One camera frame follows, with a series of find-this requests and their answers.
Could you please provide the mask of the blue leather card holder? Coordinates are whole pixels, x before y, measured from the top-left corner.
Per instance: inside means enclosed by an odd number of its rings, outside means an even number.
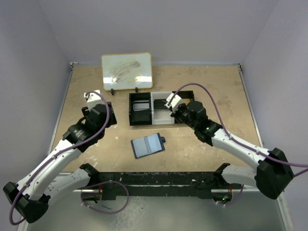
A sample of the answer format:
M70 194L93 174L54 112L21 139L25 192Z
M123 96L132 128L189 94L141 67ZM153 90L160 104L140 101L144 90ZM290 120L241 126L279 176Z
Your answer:
M136 159L164 151L165 142L165 137L161 136L160 133L155 133L130 141Z

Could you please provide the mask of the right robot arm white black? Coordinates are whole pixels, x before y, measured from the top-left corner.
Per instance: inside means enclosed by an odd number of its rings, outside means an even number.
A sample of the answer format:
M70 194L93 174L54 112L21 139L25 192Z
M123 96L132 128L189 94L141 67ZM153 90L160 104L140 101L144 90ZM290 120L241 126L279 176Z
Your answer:
M166 103L171 117L194 130L199 141L222 149L240 160L247 167L223 164L216 170L214 183L219 188L229 184L249 185L270 199L277 199L295 177L283 151L272 151L240 139L225 131L223 126L209 119L201 102L184 104L174 99Z

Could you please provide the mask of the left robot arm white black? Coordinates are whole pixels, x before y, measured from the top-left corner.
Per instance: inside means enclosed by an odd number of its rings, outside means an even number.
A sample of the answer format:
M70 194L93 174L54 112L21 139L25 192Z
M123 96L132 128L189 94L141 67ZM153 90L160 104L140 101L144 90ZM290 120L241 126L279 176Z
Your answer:
M3 192L12 205L9 215L17 211L25 221L34 223L49 206L71 191L99 184L98 171L90 164L83 164L61 181L58 174L89 147L104 137L105 129L117 124L111 102L82 109L83 117L71 125L54 150L26 177L17 183L8 182Z

